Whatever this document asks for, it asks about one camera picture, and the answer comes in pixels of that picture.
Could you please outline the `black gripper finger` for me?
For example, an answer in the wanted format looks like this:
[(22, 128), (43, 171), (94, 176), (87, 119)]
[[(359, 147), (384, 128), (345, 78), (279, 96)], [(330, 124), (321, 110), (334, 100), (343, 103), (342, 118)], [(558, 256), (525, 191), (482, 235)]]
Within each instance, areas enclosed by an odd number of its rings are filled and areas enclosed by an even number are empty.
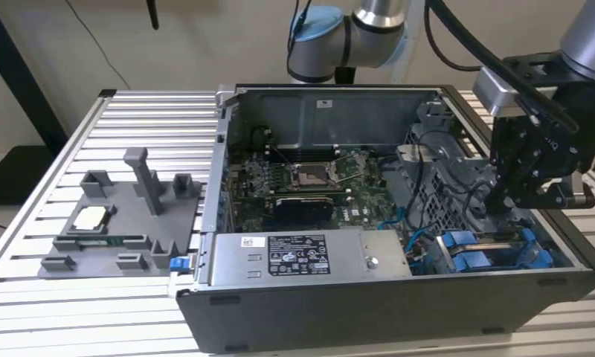
[(486, 213), (490, 216), (508, 214), (516, 206), (509, 195), (509, 188), (518, 170), (518, 163), (506, 163), (497, 167), (496, 183), (485, 199)]
[(544, 187), (536, 181), (518, 190), (514, 195), (517, 207), (525, 209), (589, 209), (595, 205), (595, 196), (581, 176), (565, 176), (562, 181)]

